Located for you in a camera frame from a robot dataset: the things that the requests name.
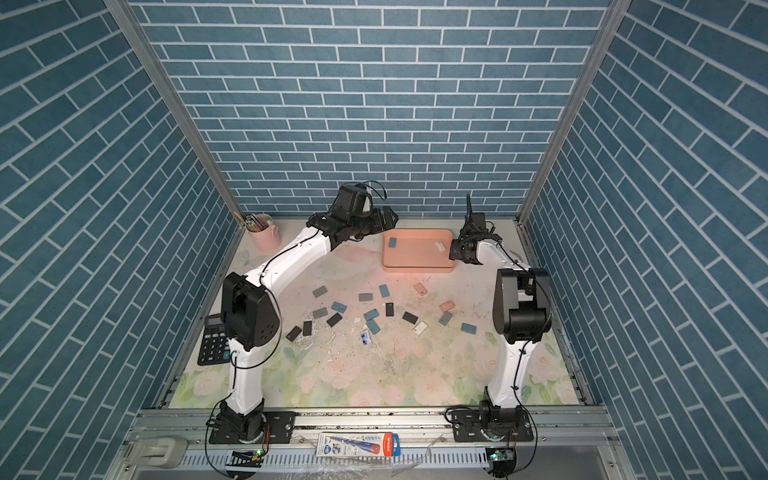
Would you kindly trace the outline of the pink storage tray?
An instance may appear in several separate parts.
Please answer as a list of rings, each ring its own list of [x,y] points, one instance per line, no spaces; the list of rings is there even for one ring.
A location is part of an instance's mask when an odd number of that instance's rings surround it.
[[[388,247],[390,238],[397,239],[395,248]],[[393,229],[382,237],[381,264],[393,273],[449,273],[456,262],[449,259],[453,234],[447,229]],[[440,252],[436,241],[442,241],[446,251]]]

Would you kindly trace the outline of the grey-green eraser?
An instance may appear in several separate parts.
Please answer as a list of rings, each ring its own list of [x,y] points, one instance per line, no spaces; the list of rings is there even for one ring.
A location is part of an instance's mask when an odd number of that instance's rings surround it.
[[[320,286],[312,291],[312,294],[315,298],[319,298],[323,295],[325,295],[328,292],[328,289],[326,286]]]

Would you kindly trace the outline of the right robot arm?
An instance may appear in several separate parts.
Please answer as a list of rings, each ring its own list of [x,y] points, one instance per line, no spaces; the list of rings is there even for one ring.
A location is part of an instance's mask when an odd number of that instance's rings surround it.
[[[491,316],[500,336],[496,371],[485,388],[479,410],[498,416],[523,409],[522,387],[533,348],[552,326],[550,276],[517,259],[483,213],[466,199],[459,235],[451,241],[449,258],[470,265],[496,268]]]

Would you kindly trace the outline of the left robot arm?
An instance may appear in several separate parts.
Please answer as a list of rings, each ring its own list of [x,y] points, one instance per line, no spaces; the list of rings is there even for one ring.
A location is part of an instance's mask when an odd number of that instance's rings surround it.
[[[387,198],[376,181],[342,184],[324,213],[315,213],[285,248],[244,275],[229,274],[222,285],[222,321],[230,348],[230,384],[223,413],[250,419],[263,408],[262,365],[267,346],[282,337],[277,296],[309,266],[340,244],[394,229],[398,216],[373,197]]]

